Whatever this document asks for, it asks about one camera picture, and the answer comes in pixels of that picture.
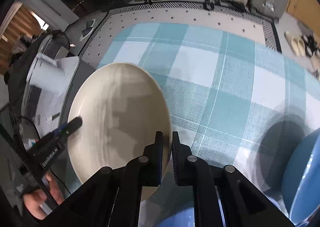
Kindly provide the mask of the person's left hand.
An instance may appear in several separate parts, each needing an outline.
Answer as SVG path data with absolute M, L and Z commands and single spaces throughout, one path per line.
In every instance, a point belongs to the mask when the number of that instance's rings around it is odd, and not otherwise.
M 46 173 L 46 179 L 49 184 L 49 191 L 57 204 L 61 204 L 65 199 L 59 186 L 50 172 Z M 47 200 L 46 194 L 41 189 L 36 189 L 31 193 L 27 193 L 23 196 L 23 202 L 28 211 L 37 219 L 43 220 L 47 214 L 41 207 L 41 205 Z

